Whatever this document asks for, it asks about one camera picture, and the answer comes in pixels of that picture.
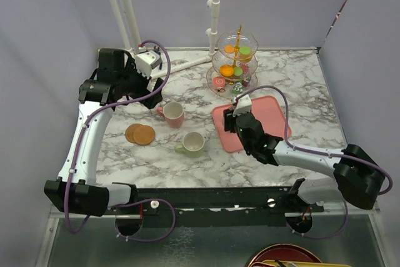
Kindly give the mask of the cork coaster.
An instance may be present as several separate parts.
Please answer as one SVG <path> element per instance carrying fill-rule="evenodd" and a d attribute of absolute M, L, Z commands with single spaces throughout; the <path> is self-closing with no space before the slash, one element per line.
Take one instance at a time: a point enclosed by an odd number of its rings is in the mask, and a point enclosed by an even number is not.
<path fill-rule="evenodd" d="M 131 124 L 130 126 L 127 127 L 127 129 L 125 131 L 125 138 L 127 139 L 127 141 L 129 141 L 130 143 L 135 143 L 134 132 L 140 126 L 141 126 L 141 124 L 135 123 L 135 124 Z"/>
<path fill-rule="evenodd" d="M 149 145 L 155 138 L 155 130 L 148 125 L 140 125 L 133 133 L 133 140 L 136 144 L 145 146 Z"/>

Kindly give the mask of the green mug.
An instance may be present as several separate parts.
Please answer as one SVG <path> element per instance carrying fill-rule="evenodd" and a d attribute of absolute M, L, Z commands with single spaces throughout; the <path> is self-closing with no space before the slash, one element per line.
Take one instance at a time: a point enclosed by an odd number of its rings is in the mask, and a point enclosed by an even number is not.
<path fill-rule="evenodd" d="M 205 139 L 199 132 L 190 132 L 185 135 L 182 143 L 175 146 L 176 153 L 184 154 L 189 158 L 198 158 L 202 155 L 205 145 Z"/>

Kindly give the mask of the toy bread bun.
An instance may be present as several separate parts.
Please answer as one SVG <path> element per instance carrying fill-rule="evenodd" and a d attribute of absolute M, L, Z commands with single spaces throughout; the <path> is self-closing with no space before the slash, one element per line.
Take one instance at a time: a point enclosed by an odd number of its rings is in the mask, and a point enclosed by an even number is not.
<path fill-rule="evenodd" d="M 252 60 L 252 56 L 251 55 L 240 55 L 239 56 L 239 60 L 240 60 L 240 62 L 242 62 L 242 63 L 248 63 L 248 62 L 250 62 L 250 60 Z"/>

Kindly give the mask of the white pvc pipe frame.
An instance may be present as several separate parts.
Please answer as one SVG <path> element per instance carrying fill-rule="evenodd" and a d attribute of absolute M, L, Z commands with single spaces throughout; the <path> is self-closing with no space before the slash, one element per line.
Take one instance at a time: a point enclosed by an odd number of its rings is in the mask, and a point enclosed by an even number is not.
<path fill-rule="evenodd" d="M 185 46 L 199 33 L 203 13 L 198 0 L 109 0 L 124 47 L 136 60 L 144 57 L 153 38 L 171 46 Z M 216 53 L 221 0 L 207 0 L 210 27 L 205 35 L 208 51 L 199 58 L 172 68 L 176 73 L 211 62 Z"/>

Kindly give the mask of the toy purple cake slice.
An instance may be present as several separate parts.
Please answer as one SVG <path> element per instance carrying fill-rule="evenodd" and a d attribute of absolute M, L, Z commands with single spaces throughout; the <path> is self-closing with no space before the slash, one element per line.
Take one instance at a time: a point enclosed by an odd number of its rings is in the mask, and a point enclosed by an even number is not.
<path fill-rule="evenodd" d="M 242 84 L 245 86 L 245 87 L 247 87 L 247 86 L 249 86 L 249 83 L 250 83 L 250 78 L 246 78 L 246 79 L 244 79 L 243 81 L 242 81 Z"/>

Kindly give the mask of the three-tier glass dessert stand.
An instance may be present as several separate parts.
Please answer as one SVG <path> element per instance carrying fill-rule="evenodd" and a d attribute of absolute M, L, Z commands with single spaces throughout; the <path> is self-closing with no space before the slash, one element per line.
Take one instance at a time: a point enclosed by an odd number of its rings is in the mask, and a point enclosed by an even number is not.
<path fill-rule="evenodd" d="M 233 45 L 235 47 L 235 52 L 232 54 L 226 53 L 224 51 L 224 47 L 226 45 Z M 242 63 L 239 60 L 239 56 L 241 55 L 239 49 L 241 46 L 249 46 L 252 50 L 252 60 L 250 60 L 248 63 Z M 257 50 L 257 40 L 251 33 L 245 31 L 242 25 L 239 25 L 236 30 L 222 33 L 216 40 L 216 50 L 211 56 L 211 67 L 206 74 L 206 80 L 209 89 L 217 96 L 225 99 L 231 99 L 232 97 L 237 96 L 231 92 L 232 86 L 235 82 L 242 82 L 244 79 L 250 78 L 251 80 L 249 86 L 244 88 L 244 92 L 250 90 L 251 88 L 255 88 L 258 85 L 258 79 L 256 76 L 256 71 L 258 68 L 258 61 L 256 59 Z M 232 75 L 231 77 L 225 77 L 222 76 L 219 71 L 219 68 L 225 64 L 231 65 L 233 68 L 236 66 L 241 67 L 242 64 L 247 64 L 249 66 L 249 72 L 247 74 L 242 74 L 240 77 L 236 77 L 235 75 Z M 226 85 L 224 87 L 226 91 L 224 93 L 219 93 L 213 88 L 212 80 L 216 76 L 223 77 L 226 80 Z"/>

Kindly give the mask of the red round tray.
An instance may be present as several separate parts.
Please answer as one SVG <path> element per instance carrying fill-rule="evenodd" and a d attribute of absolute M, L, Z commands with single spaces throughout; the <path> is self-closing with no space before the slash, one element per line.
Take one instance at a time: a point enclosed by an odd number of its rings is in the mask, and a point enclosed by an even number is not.
<path fill-rule="evenodd" d="M 294 244 L 274 244 L 267 246 L 256 253 L 248 262 L 247 266 L 253 263 L 261 263 L 267 259 L 283 259 L 285 261 L 302 261 L 310 263 L 322 263 L 322 261 L 309 250 Z"/>

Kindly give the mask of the toy orange round cookie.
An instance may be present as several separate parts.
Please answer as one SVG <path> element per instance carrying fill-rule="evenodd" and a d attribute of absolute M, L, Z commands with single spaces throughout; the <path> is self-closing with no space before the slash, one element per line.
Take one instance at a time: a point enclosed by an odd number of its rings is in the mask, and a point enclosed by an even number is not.
<path fill-rule="evenodd" d="M 232 54 L 235 52 L 235 47 L 233 45 L 226 45 L 224 47 L 224 51 L 228 54 Z"/>

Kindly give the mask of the toy orange egg tart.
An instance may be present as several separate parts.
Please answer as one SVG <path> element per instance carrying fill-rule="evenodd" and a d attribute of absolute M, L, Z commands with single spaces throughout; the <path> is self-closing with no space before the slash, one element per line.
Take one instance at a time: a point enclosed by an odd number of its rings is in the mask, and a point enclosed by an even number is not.
<path fill-rule="evenodd" d="M 220 71 L 221 75 L 225 76 L 225 77 L 231 77 L 234 74 L 234 68 L 231 65 L 227 65 L 227 64 L 222 65 L 219 68 L 219 71 Z"/>

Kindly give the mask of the toy green cake slice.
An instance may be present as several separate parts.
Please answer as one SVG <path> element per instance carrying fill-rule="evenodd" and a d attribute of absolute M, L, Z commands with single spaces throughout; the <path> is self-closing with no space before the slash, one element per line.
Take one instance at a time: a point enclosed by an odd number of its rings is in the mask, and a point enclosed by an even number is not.
<path fill-rule="evenodd" d="M 244 88 L 245 88 L 245 86 L 242 84 L 242 82 L 238 81 L 233 84 L 231 92 L 234 95 L 239 95 L 244 92 Z"/>

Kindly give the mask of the aluminium rail base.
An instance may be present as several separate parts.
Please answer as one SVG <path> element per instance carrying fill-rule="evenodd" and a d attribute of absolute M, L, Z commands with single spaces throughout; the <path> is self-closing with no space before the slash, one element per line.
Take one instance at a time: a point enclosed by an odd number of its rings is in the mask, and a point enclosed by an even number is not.
<path fill-rule="evenodd" d="M 140 201 L 167 201 L 175 209 L 262 208 L 273 213 L 294 213 L 318 202 L 346 201 L 360 209 L 373 208 L 376 196 L 356 190 L 341 191 L 330 178 L 299 179 L 293 186 L 245 188 L 137 188 L 113 183 L 109 186 L 46 181 L 45 195 L 61 212 L 103 216 L 111 208 L 128 210 Z"/>

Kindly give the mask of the toy green macaron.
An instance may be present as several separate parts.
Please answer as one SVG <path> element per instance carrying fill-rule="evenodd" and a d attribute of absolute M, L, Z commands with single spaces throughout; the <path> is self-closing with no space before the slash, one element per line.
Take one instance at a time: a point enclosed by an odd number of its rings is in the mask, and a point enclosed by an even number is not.
<path fill-rule="evenodd" d="M 239 52 L 242 56 L 250 56 L 252 53 L 252 50 L 249 46 L 241 46 L 239 49 Z"/>
<path fill-rule="evenodd" d="M 242 68 L 236 66 L 236 67 L 234 68 L 234 75 L 235 75 L 236 77 L 240 77 L 240 76 L 242 76 L 242 74 L 243 74 Z"/>

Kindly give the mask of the blue-handled pliers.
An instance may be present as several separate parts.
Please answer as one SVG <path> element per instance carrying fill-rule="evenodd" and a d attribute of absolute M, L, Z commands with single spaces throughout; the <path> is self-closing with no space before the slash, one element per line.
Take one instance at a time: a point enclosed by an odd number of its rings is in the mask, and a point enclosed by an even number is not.
<path fill-rule="evenodd" d="M 161 50 L 159 46 L 154 46 L 153 47 L 153 51 L 160 57 L 160 63 L 158 66 L 158 70 L 162 70 L 163 67 L 163 62 L 162 62 L 162 58 L 161 58 Z"/>

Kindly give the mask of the pink mug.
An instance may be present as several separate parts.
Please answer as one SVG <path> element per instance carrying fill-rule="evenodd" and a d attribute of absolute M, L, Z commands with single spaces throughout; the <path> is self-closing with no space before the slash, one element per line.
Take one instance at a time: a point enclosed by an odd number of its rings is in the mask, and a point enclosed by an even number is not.
<path fill-rule="evenodd" d="M 164 106 L 157 107 L 156 111 L 170 127 L 180 128 L 183 125 L 184 108 L 180 103 L 171 101 Z"/>

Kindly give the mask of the pink serving tray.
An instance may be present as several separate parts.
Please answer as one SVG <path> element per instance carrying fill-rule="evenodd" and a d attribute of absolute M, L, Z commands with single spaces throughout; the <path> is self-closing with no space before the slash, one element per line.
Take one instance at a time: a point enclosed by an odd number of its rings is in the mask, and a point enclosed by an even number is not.
<path fill-rule="evenodd" d="M 219 135 L 222 148 L 227 153 L 243 150 L 243 146 L 236 134 L 225 132 L 223 111 L 230 107 L 229 104 L 215 107 L 212 110 L 212 118 Z M 252 99 L 252 113 L 262 123 L 263 130 L 273 136 L 284 137 L 284 125 L 286 117 L 273 96 L 263 96 Z"/>

